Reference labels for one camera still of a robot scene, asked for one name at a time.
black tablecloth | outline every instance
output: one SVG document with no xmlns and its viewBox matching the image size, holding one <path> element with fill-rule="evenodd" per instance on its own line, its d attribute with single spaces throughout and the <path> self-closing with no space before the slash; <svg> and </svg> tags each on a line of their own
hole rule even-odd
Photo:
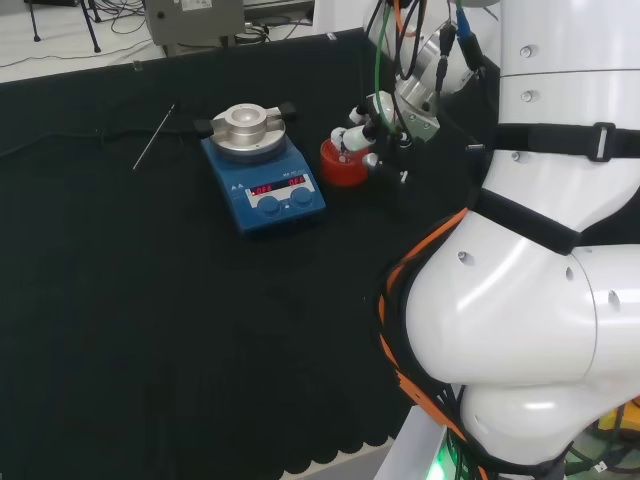
<svg viewBox="0 0 640 480">
<path fill-rule="evenodd" d="M 1 85 L 0 150 L 153 129 L 175 100 L 169 129 L 290 100 L 319 178 L 322 140 L 372 83 L 361 35 Z M 486 138 L 473 88 L 451 114 Z M 149 137 L 51 138 L 0 162 L 3 478 L 271 479 L 395 435 L 409 404 L 371 340 L 371 291 L 464 205 L 465 139 L 418 148 L 399 192 L 321 182 L 323 216 L 241 238 L 197 142 L 163 135 L 131 171 Z"/>
</svg>

white floor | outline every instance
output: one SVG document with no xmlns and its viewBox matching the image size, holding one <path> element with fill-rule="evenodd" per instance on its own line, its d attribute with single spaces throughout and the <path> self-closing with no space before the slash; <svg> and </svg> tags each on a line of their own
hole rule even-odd
<svg viewBox="0 0 640 480">
<path fill-rule="evenodd" d="M 165 56 L 162 48 L 151 41 L 146 25 L 135 33 L 118 35 L 111 31 L 111 21 L 106 21 L 110 16 L 100 12 L 105 21 L 93 25 L 102 52 L 95 54 L 80 7 L 36 5 L 34 10 L 42 38 L 38 43 L 33 41 L 31 18 L 24 2 L 0 0 L 0 83 Z M 118 19 L 116 29 L 134 30 L 143 20 Z M 274 28 L 270 37 L 274 41 L 283 39 L 292 28 Z M 299 26 L 290 38 L 312 33 L 312 27 Z"/>
</svg>

red container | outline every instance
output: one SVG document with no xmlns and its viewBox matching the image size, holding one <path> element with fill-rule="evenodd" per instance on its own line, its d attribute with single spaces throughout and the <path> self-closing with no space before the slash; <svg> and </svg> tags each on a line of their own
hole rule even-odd
<svg viewBox="0 0 640 480">
<path fill-rule="evenodd" d="M 322 177 L 338 187 L 354 187 L 367 180 L 369 171 L 362 165 L 362 159 L 368 149 L 358 153 L 341 153 L 331 139 L 326 140 L 320 149 L 322 155 Z"/>
</svg>

green cable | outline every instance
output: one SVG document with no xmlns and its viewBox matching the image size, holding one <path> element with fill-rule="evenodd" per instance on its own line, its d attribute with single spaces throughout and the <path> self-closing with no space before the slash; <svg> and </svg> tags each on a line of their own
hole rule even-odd
<svg viewBox="0 0 640 480">
<path fill-rule="evenodd" d="M 380 30 L 380 38 L 378 39 L 378 49 L 376 50 L 376 75 L 375 75 L 375 88 L 376 88 L 376 102 L 378 106 L 378 113 L 384 123 L 385 127 L 391 132 L 395 132 L 396 129 L 387 120 L 387 116 L 382 110 L 382 100 L 380 99 L 380 64 L 382 63 L 382 44 L 384 43 L 384 37 L 387 32 L 387 24 L 389 23 L 389 16 L 391 15 L 391 8 L 386 6 L 384 12 L 384 21 L 382 23 L 382 29 Z"/>
</svg>

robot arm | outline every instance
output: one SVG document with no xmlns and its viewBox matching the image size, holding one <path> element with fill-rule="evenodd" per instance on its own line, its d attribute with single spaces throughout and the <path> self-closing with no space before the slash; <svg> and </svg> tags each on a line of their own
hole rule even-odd
<svg viewBox="0 0 640 480">
<path fill-rule="evenodd" d="M 500 123 L 640 130 L 638 14 L 636 0 L 502 0 Z M 576 232 L 639 187 L 637 158 L 505 150 L 483 186 Z M 639 271 L 640 246 L 560 255 L 470 212 L 410 287 L 409 343 L 431 377 L 468 385 L 462 420 L 489 454 L 537 465 L 640 393 Z"/>
</svg>

